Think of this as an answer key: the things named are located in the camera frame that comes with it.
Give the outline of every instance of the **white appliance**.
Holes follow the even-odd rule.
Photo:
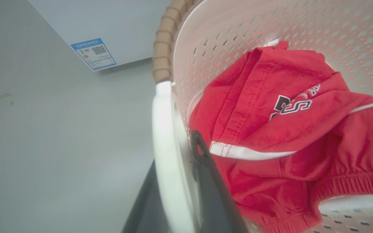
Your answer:
[[[90,70],[153,56],[170,0],[29,0]]]

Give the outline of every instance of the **white stripe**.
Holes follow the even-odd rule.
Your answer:
[[[360,106],[360,107],[354,108],[351,112],[349,112],[349,114],[354,113],[354,112],[358,112],[358,111],[361,111],[361,110],[364,110],[364,109],[367,109],[367,108],[372,108],[372,107],[373,107],[373,104]]]
[[[295,152],[259,152],[247,147],[234,146],[216,141],[212,141],[210,146],[210,153],[213,155],[243,160],[266,160],[291,155]]]

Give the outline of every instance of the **laundry basket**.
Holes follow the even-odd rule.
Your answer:
[[[373,95],[373,0],[174,0],[154,43],[155,164],[173,233],[200,231],[188,119],[204,87],[248,50],[288,41],[323,53],[351,91]],[[373,232],[373,209],[323,213],[309,232]]]

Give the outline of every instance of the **fabric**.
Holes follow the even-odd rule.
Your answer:
[[[190,117],[241,214],[265,232],[320,223],[318,205],[373,194],[373,97],[352,93],[320,53],[247,52]]]

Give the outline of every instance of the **gray wall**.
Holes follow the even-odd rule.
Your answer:
[[[7,93],[0,233],[120,232],[153,160],[150,60],[91,72],[27,0],[0,0]]]

